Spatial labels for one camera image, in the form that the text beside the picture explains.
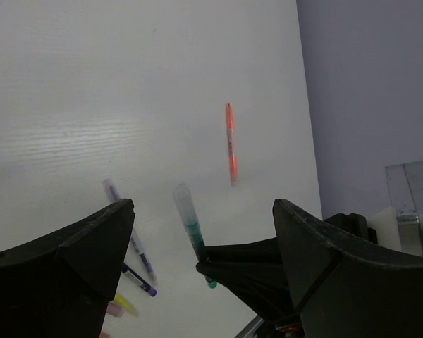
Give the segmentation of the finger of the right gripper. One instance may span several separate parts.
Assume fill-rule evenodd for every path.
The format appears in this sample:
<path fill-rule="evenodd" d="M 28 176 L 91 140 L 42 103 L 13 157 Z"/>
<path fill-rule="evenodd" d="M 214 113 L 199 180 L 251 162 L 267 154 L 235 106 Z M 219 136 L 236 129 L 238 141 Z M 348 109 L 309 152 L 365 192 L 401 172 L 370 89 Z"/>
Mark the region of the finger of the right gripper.
<path fill-rule="evenodd" d="M 211 262 L 282 264 L 277 238 L 246 244 L 207 246 Z"/>
<path fill-rule="evenodd" d="M 199 273 L 222 284 L 264 320 L 293 314 L 287 278 L 279 264 L 203 262 Z"/>

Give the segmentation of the orange highlighter pen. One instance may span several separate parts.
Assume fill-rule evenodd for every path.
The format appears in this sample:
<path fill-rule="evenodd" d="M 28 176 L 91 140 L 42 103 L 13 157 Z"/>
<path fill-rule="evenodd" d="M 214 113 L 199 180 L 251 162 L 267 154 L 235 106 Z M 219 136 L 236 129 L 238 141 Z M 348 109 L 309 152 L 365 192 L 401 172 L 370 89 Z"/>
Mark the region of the orange highlighter pen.
<path fill-rule="evenodd" d="M 233 140 L 233 112 L 230 103 L 226 103 L 226 129 L 228 142 L 228 159 L 231 185 L 235 186 L 238 179 L 236 157 L 234 152 Z"/>

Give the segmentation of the purple pen white label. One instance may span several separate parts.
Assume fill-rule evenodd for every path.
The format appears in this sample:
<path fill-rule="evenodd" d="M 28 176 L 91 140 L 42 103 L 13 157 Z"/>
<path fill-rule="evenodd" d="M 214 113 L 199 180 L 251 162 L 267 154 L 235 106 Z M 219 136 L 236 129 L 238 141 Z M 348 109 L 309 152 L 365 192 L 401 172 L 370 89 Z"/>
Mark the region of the purple pen white label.
<path fill-rule="evenodd" d="M 111 179 L 105 179 L 102 181 L 102 185 L 104 187 L 105 194 L 108 198 L 108 200 L 113 203 L 121 200 L 120 194 L 117 191 L 116 186 L 113 184 Z M 147 253 L 144 250 L 144 247 L 142 245 L 142 242 L 140 240 L 140 237 L 138 236 L 136 232 L 136 227 L 133 226 L 132 233 L 130 236 L 130 243 L 137 254 L 137 256 L 140 258 L 140 261 L 142 265 L 144 266 L 144 269 L 146 273 L 148 274 L 151 281 L 153 281 L 155 284 L 157 283 L 157 277 L 154 273 L 152 264 L 150 263 Z"/>

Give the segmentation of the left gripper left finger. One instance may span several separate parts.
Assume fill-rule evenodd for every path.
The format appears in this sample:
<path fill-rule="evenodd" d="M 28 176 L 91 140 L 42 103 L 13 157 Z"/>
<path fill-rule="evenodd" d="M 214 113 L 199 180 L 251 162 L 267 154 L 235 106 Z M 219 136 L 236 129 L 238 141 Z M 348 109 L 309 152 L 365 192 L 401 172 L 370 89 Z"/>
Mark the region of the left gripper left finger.
<path fill-rule="evenodd" d="M 0 337 L 98 337 L 135 219 L 130 199 L 0 251 Z"/>

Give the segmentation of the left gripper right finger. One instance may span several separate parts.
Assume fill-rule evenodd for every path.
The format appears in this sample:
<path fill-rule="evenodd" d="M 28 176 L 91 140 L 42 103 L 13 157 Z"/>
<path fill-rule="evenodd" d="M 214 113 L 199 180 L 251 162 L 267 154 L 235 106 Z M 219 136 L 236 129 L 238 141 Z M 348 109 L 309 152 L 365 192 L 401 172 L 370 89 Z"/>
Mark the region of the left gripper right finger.
<path fill-rule="evenodd" d="M 307 337 L 423 337 L 423 257 L 384 248 L 285 199 L 273 217 Z"/>

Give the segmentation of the green gel pen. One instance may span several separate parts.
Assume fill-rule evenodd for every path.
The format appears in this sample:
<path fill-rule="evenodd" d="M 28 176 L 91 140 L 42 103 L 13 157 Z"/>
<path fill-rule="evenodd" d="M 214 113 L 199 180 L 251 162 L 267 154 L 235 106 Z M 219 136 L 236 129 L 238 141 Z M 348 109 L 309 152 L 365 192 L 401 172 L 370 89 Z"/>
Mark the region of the green gel pen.
<path fill-rule="evenodd" d="M 202 237 L 200 223 L 192 201 L 191 192 L 186 184 L 182 183 L 176 187 L 173 192 L 173 200 L 197 260 L 200 263 L 208 262 L 209 255 Z"/>

